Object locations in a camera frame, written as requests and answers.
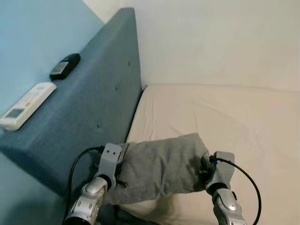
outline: beige sheet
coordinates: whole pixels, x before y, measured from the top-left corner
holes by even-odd
[[[211,153],[231,151],[262,195],[261,225],[298,225],[299,93],[207,85],[146,88],[128,141],[141,142],[198,132]],[[235,171],[232,189],[251,225],[257,197]],[[122,209],[160,224],[217,225],[206,192],[173,195]]]

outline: white remote control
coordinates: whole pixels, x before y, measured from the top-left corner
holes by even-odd
[[[35,85],[4,116],[0,117],[0,128],[18,130],[55,89],[56,85],[52,82]]]

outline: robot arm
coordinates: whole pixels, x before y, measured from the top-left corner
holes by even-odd
[[[215,152],[213,156],[210,156],[206,171],[212,176],[206,183],[205,189],[212,196],[214,213],[219,225],[247,225],[236,195],[230,190],[229,183],[234,173],[234,167],[224,162],[217,162],[216,158],[234,162],[234,155],[230,152]]]
[[[98,172],[94,179],[83,186],[81,196],[75,201],[64,225],[94,225],[99,208],[108,190],[114,189],[118,181],[115,175],[120,172],[124,152],[119,145],[107,144],[101,155]]]

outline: blue wall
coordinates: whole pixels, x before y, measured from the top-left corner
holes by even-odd
[[[102,26],[81,0],[0,0],[0,115]],[[0,177],[0,224],[60,224],[61,198],[2,153]]]
[[[0,115],[102,26],[82,0],[0,0]]]

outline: blue headboard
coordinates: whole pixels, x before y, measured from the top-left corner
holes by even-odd
[[[135,13],[121,9],[80,53],[81,61],[0,150],[62,195],[74,159],[87,147],[123,143],[142,92]],[[99,160],[83,157],[74,185],[86,182]]]

